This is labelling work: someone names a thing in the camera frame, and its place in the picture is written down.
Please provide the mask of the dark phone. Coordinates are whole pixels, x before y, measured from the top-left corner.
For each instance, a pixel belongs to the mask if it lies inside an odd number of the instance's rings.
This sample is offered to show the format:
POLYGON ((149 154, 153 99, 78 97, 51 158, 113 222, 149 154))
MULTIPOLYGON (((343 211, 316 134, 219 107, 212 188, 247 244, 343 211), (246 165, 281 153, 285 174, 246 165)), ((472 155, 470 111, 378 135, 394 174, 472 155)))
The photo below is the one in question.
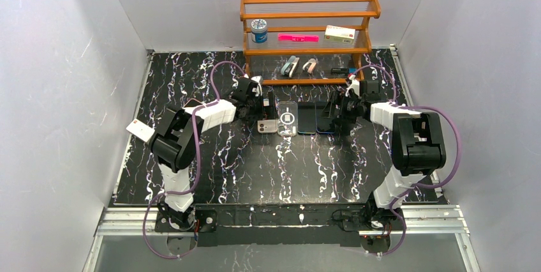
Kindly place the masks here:
POLYGON ((314 135, 316 133, 316 106, 314 102, 298 103, 298 134, 314 135))

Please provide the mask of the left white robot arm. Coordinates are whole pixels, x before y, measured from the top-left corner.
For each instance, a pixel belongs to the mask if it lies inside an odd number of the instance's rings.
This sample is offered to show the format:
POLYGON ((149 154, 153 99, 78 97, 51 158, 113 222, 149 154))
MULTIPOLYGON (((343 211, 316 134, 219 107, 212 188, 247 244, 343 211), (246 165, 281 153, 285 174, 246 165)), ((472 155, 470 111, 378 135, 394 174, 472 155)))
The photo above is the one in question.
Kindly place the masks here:
POLYGON ((189 176, 192 163, 200 165, 203 132, 237 120, 256 121, 263 116, 262 78, 243 76, 227 95, 209 103, 188 103, 185 108, 169 107, 148 141, 163 176, 164 194, 157 207, 166 222, 179 230, 195 228, 193 191, 200 179, 189 176))

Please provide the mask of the clear phone case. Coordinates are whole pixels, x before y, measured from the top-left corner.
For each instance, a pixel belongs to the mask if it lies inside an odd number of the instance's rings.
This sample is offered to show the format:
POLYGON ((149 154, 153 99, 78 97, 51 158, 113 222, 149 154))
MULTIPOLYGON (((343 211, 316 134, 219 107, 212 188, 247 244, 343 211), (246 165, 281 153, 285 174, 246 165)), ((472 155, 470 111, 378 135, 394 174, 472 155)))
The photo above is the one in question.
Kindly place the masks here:
POLYGON ((298 104, 296 102, 278 103, 278 134, 293 137, 298 132, 298 104))

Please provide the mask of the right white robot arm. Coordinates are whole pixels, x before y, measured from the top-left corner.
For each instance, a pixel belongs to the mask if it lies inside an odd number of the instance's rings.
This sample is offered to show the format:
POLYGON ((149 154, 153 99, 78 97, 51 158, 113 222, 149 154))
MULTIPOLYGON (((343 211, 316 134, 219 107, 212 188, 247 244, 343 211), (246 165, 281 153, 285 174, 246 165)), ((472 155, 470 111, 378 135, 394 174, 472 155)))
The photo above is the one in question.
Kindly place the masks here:
POLYGON ((399 216, 409 192, 446 162, 440 117, 435 112, 408 110, 384 101, 377 80, 353 79, 346 83, 346 89, 334 91, 326 104, 316 106, 318 126, 332 129, 362 118, 385 127, 392 134, 392 166, 364 207, 358 212, 341 213, 340 219, 367 227, 378 222, 386 227, 399 216))

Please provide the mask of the beige phone case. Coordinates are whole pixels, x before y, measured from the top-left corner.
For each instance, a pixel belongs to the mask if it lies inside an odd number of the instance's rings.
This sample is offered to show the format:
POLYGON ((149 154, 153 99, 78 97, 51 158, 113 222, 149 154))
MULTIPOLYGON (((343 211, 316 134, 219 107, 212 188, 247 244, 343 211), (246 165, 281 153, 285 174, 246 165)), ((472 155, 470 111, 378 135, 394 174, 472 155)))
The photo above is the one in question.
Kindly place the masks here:
POLYGON ((264 119, 257 121, 257 130, 261 134, 272 134, 278 132, 277 119, 264 119))

